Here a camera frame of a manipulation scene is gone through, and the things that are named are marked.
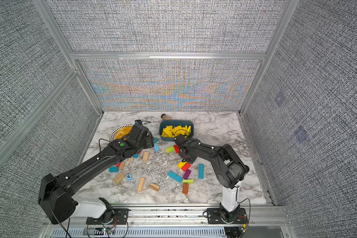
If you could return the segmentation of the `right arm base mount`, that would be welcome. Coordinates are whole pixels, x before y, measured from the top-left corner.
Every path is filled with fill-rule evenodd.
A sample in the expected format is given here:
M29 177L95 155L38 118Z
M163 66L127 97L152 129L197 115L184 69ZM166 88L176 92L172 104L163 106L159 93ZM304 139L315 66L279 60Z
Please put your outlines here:
M232 212L221 208L208 208L206 216L208 224L211 225L231 225L231 224L248 224L248 216L244 208L237 208Z

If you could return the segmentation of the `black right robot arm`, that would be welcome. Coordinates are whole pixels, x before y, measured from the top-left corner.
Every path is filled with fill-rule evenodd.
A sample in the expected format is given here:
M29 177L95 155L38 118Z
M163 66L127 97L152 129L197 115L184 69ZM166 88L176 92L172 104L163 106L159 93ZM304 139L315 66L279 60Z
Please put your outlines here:
M220 215L225 222L231 223L240 212L238 192L250 168L241 161L229 144L212 146L183 135L177 136L174 141L183 162L193 164L197 158L210 162L217 180L223 186Z

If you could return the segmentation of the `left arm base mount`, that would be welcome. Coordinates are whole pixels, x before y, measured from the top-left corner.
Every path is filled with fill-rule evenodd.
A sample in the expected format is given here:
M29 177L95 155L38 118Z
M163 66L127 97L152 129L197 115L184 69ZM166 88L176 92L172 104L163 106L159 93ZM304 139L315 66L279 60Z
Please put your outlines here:
M130 211L128 208L115 208L103 197L99 197L99 200L106 206L106 210L98 218L88 217L87 225L127 224Z

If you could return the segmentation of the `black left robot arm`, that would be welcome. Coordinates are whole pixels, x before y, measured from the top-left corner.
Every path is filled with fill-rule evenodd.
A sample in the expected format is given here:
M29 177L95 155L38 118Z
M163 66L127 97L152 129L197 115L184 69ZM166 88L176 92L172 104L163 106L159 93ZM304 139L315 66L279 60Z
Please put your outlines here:
M153 146L154 138L149 129L134 124L129 134L110 142L79 166L57 176L44 176L39 190L39 205L52 224L62 223L82 210L78 199L73 198L78 190L109 167Z

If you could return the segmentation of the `teal plastic bin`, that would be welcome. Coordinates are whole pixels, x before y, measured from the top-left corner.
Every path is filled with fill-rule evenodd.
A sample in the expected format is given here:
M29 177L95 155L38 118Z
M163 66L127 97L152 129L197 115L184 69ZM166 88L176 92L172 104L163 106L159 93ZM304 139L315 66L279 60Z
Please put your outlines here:
M165 120L160 123L159 135L163 141L172 142L179 135L191 138L194 135L194 124L187 120Z

